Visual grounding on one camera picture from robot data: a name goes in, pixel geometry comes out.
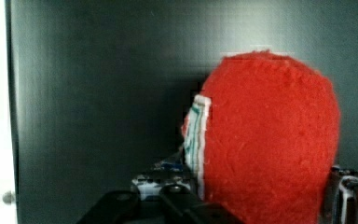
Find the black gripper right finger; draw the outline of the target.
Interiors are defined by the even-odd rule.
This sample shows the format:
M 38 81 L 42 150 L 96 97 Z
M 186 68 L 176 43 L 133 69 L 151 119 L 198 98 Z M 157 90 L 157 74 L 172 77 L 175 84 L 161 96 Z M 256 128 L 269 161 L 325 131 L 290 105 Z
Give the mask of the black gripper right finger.
M 321 224 L 358 224 L 358 170 L 331 168 Z

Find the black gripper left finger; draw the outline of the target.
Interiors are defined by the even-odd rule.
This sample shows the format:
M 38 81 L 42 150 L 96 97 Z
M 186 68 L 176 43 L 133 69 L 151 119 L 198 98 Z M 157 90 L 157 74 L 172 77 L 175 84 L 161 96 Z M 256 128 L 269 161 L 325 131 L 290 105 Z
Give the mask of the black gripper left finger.
M 141 201 L 150 201 L 169 185 L 180 185 L 197 192 L 197 180 L 186 165 L 182 152 L 173 153 L 136 175 L 131 181 L 131 191 L 136 192 Z

